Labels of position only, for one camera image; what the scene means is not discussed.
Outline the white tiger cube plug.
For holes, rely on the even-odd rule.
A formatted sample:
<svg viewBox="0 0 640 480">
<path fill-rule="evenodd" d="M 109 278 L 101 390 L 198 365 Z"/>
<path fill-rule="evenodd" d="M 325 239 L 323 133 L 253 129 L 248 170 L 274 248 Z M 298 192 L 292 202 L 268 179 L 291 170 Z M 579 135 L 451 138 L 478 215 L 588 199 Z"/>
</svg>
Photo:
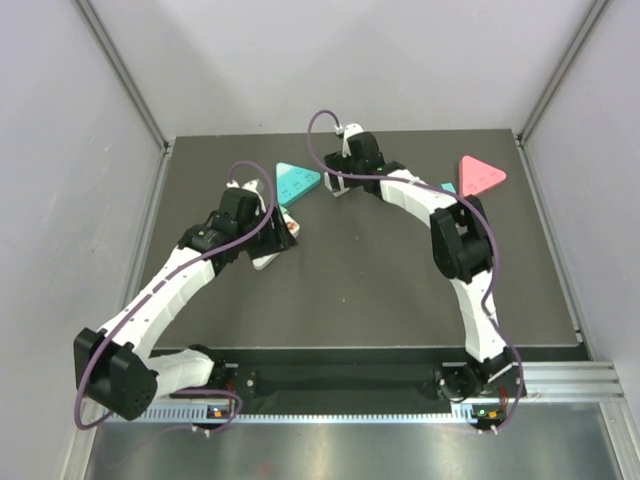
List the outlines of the white tiger cube plug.
<svg viewBox="0 0 640 480">
<path fill-rule="evenodd" d="M 289 215 L 288 213 L 284 213 L 283 214 L 283 219 L 286 223 L 288 232 L 294 237 L 297 238 L 299 236 L 299 232 L 300 232 L 300 225 L 297 221 L 295 221 L 293 219 L 293 217 L 291 215 Z"/>
</svg>

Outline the white triangular power strip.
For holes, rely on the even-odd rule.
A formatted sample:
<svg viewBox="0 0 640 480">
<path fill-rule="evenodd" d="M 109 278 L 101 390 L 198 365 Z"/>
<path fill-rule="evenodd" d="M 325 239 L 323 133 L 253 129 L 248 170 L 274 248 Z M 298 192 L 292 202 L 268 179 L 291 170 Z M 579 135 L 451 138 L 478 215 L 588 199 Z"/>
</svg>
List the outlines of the white triangular power strip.
<svg viewBox="0 0 640 480">
<path fill-rule="evenodd" d="M 251 263 L 256 271 L 265 269 L 278 255 L 277 250 L 257 249 L 249 253 Z"/>
</svg>

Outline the plain white cube socket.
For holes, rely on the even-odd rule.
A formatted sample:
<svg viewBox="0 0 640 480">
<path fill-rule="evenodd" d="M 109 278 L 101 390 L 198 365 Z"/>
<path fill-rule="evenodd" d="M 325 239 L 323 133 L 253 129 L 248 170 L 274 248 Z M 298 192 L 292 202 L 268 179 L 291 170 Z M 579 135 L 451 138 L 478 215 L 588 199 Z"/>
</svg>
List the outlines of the plain white cube socket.
<svg viewBox="0 0 640 480">
<path fill-rule="evenodd" d="M 339 197 L 349 191 L 349 189 L 344 185 L 342 177 L 333 175 L 329 172 L 324 173 L 324 185 L 334 197 Z"/>
</svg>

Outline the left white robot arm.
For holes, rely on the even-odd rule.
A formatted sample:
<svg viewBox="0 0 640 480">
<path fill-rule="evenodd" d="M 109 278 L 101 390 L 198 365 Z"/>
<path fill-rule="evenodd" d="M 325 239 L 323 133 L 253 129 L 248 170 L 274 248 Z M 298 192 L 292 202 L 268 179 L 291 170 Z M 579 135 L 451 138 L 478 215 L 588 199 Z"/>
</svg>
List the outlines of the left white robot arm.
<svg viewBox="0 0 640 480">
<path fill-rule="evenodd" d="M 160 271 L 114 318 L 74 339 L 76 388 L 109 412 L 135 420 L 158 398 L 196 388 L 216 396 L 227 374 L 211 350 L 196 346 L 154 356 L 178 313 L 222 270 L 246 253 L 262 270 L 296 246 L 300 225 L 281 207 L 268 206 L 256 180 L 228 183 L 218 209 L 187 229 Z"/>
</svg>

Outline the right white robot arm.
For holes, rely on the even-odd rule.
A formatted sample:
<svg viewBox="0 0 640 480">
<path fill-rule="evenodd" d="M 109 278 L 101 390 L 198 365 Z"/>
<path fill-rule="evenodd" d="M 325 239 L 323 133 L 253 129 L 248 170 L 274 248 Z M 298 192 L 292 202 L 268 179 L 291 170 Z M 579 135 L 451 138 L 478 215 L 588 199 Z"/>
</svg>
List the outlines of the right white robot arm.
<svg viewBox="0 0 640 480">
<path fill-rule="evenodd" d="M 341 149 L 324 157 L 326 187 L 334 196 L 357 188 L 401 208 L 424 223 L 439 272 L 458 300 L 469 356 L 466 383 L 456 398 L 505 393 L 524 395 L 522 360 L 505 339 L 493 300 L 495 239 L 480 200 L 428 185 L 397 162 L 387 162 L 375 136 L 358 124 L 337 125 Z"/>
</svg>

